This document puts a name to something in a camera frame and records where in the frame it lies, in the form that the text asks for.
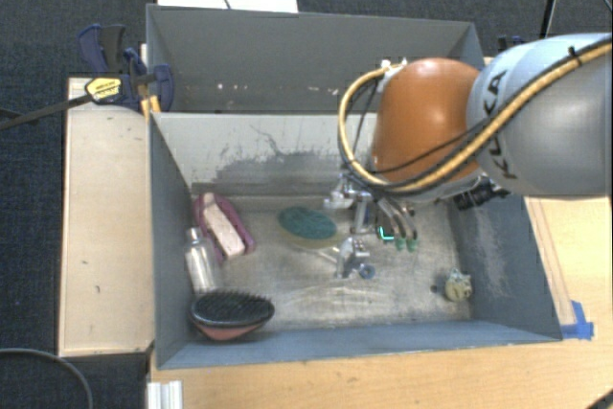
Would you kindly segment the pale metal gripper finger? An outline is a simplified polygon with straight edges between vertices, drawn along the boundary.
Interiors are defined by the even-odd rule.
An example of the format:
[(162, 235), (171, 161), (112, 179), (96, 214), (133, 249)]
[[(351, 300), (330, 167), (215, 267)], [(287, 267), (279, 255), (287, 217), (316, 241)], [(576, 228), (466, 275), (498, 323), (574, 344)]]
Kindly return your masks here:
[(348, 237), (341, 242), (336, 253), (335, 277), (348, 279), (352, 273), (360, 278), (371, 278), (371, 265), (368, 263), (370, 252), (365, 249), (363, 242), (354, 237)]
[(324, 198), (323, 206), (325, 210), (348, 210), (355, 202), (355, 191), (344, 185), (336, 187)]

